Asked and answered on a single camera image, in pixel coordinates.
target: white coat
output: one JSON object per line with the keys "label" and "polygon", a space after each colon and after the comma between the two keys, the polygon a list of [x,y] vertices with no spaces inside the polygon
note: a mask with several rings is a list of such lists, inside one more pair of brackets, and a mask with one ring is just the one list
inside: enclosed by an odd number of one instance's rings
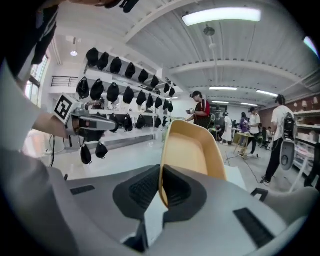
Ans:
{"label": "white coat", "polygon": [[224,134],[222,135],[221,139],[231,142],[232,141],[232,121],[229,116],[224,118]]}

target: railing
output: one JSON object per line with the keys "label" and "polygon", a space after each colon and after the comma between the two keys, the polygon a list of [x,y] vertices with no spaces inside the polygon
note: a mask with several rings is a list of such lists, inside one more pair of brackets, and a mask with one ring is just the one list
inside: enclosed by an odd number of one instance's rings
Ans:
{"label": "railing", "polygon": [[78,77],[72,76],[52,76],[51,86],[77,87]]}

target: fluorescent light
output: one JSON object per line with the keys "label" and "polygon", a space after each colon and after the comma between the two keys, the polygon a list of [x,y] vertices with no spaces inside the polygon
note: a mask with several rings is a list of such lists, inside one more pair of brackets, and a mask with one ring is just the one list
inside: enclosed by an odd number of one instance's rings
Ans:
{"label": "fluorescent light", "polygon": [[215,8],[188,14],[182,17],[182,20],[187,26],[222,20],[259,22],[261,20],[261,11],[259,9],[242,7]]}
{"label": "fluorescent light", "polygon": [[241,105],[252,106],[252,107],[258,107],[258,105],[256,105],[256,104],[250,104],[250,103],[241,103]]}
{"label": "fluorescent light", "polygon": [[229,102],[226,102],[226,101],[212,101],[212,103],[229,104]]}
{"label": "fluorescent light", "polygon": [[230,90],[236,91],[238,88],[235,87],[210,87],[210,90]]}
{"label": "fluorescent light", "polygon": [[75,57],[75,56],[78,55],[78,53],[74,50],[74,51],[70,52],[70,55],[73,56],[73,57]]}
{"label": "fluorescent light", "polygon": [[257,90],[256,91],[258,94],[265,94],[265,95],[269,95],[269,96],[273,96],[273,97],[278,97],[278,94],[272,93],[272,92],[267,92],[267,91],[263,91],[263,90]]}
{"label": "fluorescent light", "polygon": [[304,42],[304,43],[315,53],[315,55],[317,55],[318,58],[319,58],[317,49],[316,49],[314,43],[311,41],[310,37],[306,36],[305,39],[303,40],[303,42]]}

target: floor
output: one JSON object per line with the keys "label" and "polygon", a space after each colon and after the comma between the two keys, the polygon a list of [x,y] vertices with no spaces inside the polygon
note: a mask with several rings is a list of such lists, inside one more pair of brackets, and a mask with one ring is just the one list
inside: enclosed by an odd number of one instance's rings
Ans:
{"label": "floor", "polygon": [[[225,165],[238,167],[249,193],[255,188],[272,190],[274,192],[288,192],[298,176],[298,170],[295,168],[289,171],[283,171],[279,168],[275,177],[272,178],[269,187],[266,187],[263,184],[259,184],[259,182],[266,172],[270,160],[270,151],[257,148],[255,153],[259,155],[259,158],[253,157],[244,161],[241,157],[233,154],[235,150],[233,145],[218,144],[218,147]],[[112,175],[148,165],[160,164],[162,149],[162,143],[151,140],[110,150],[105,159],[98,159],[93,154],[90,165],[82,164],[79,152],[60,154],[55,156],[53,167],[60,169],[64,175],[68,174],[69,180]],[[43,157],[42,161],[48,165],[49,157]],[[295,189],[304,187],[303,179],[301,178]]]}

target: tan tray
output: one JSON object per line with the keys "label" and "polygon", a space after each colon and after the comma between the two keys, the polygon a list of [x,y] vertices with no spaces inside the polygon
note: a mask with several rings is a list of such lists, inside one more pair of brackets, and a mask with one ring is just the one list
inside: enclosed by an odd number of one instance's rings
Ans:
{"label": "tan tray", "polygon": [[171,123],[162,151],[159,191],[163,202],[168,206],[162,187],[164,165],[227,180],[224,161],[215,138],[207,129],[183,120]]}

